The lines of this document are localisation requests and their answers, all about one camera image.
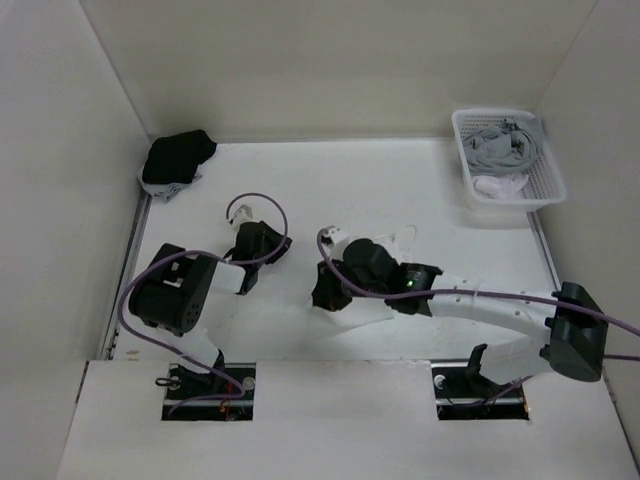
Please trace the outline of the white tank top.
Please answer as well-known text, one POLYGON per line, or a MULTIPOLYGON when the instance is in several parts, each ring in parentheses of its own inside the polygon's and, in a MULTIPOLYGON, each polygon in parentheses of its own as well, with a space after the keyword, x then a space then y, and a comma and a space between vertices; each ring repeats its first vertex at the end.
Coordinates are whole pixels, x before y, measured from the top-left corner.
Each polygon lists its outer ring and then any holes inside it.
MULTIPOLYGON (((411 248, 417 237, 416 226, 407 225, 394 233, 371 238, 349 234, 351 243, 344 250, 341 261, 332 260, 324 253, 320 244, 320 231, 318 242, 319 251, 323 255, 321 261, 325 261, 347 287, 358 293, 350 304, 354 299, 366 298, 370 294, 391 295, 399 292, 400 277, 410 263, 411 248)), ((310 304, 314 307, 311 294, 310 304)), ((340 312, 314 308, 327 314, 340 312)))

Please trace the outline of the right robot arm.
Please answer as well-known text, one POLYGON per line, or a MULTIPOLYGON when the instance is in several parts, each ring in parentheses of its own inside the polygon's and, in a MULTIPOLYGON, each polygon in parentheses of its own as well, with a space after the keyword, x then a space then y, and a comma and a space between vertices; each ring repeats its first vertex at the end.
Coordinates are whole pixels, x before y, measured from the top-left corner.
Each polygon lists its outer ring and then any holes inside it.
POLYGON ((473 347, 463 380, 475 395, 491 395, 514 380, 546 372, 585 383, 602 376, 608 324, 579 284, 565 282, 549 293, 487 290, 436 266, 400 261, 387 242, 325 230, 317 246, 322 259, 311 293, 317 308, 342 311, 360 297, 404 315, 462 319, 514 332, 511 341, 473 347))

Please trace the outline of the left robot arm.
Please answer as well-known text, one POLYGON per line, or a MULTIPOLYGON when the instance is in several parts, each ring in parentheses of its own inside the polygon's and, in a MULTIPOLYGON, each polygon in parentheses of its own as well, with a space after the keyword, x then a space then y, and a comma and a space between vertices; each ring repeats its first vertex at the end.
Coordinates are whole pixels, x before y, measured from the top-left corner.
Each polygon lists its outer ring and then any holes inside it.
POLYGON ((209 293, 249 293, 262 266, 278 261, 292 243, 286 232, 279 233, 264 221, 245 221, 234 230, 235 245, 222 257, 163 244, 124 295, 129 313, 153 333, 139 332, 126 320, 121 325, 176 355, 179 364, 171 377, 180 389, 206 399, 219 395, 224 384, 233 394, 242 392, 239 381, 225 372, 223 352, 199 325, 209 293))

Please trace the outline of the folded grey tank top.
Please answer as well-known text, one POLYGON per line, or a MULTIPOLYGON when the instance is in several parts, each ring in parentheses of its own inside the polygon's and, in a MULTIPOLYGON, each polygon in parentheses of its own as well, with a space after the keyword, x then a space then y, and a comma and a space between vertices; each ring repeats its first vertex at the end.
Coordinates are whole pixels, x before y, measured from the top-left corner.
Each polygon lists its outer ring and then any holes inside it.
POLYGON ((202 174, 199 169, 196 170, 195 175, 190 183, 169 183, 169 184, 151 184, 143 180, 143 170, 141 167, 137 172, 137 179, 142 190, 153 198, 159 198, 165 203, 174 199, 181 191, 189 188, 202 178, 202 174))

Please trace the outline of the folded black tank top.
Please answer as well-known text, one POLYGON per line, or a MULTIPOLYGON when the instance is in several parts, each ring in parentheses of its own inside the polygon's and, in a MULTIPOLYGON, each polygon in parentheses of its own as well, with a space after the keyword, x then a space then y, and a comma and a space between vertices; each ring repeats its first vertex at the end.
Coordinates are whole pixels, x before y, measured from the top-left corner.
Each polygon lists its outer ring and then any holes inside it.
POLYGON ((152 185, 191 184, 199 166, 216 150, 217 143, 204 130, 158 138, 148 152, 142 180, 152 185))

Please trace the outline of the pale pink tank top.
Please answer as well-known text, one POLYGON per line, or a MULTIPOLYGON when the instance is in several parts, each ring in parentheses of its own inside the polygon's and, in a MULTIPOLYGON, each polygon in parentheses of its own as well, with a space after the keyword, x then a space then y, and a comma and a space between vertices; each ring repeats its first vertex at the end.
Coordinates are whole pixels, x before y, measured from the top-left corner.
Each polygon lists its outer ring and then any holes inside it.
POLYGON ((506 176, 474 176, 474 189, 481 195, 495 200, 515 200, 529 182, 529 175, 522 173, 506 176))

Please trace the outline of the grey tank top in basket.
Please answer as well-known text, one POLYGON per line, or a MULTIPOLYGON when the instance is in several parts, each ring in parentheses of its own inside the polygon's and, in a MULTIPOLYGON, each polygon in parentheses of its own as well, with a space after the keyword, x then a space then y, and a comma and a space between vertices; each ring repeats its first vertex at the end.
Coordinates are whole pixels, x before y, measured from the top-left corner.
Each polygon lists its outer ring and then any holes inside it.
POLYGON ((462 140, 472 176, 524 173, 541 157, 543 127, 537 117, 508 119, 470 133, 462 140))

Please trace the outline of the white plastic laundry basket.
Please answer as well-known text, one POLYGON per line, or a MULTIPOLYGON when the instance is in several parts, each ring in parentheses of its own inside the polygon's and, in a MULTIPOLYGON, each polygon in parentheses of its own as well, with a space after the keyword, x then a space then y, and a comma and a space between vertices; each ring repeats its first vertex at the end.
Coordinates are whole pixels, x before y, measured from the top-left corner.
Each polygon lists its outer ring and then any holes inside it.
POLYGON ((514 109, 451 115, 467 202, 478 213, 530 213, 564 202, 567 191, 541 120, 514 109))

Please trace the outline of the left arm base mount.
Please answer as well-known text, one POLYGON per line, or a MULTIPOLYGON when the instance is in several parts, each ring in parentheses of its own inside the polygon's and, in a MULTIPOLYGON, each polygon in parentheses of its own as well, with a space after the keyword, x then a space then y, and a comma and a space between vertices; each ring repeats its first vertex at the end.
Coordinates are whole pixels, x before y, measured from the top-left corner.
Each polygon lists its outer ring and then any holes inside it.
POLYGON ((251 421, 254 414, 257 365, 226 364, 223 371, 242 384, 245 393, 229 380, 197 374, 179 364, 171 364, 155 385, 164 389, 163 421, 234 422, 251 421))

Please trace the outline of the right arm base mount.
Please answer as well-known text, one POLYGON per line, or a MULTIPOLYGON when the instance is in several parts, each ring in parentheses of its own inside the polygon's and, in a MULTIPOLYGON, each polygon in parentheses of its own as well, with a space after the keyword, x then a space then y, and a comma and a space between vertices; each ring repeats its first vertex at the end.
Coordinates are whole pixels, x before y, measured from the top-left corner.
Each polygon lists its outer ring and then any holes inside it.
POLYGON ((466 362, 441 361, 431 364, 439 420, 529 419, 522 388, 527 377, 500 385, 481 376, 481 354, 486 349, 486 344, 476 346, 466 362))

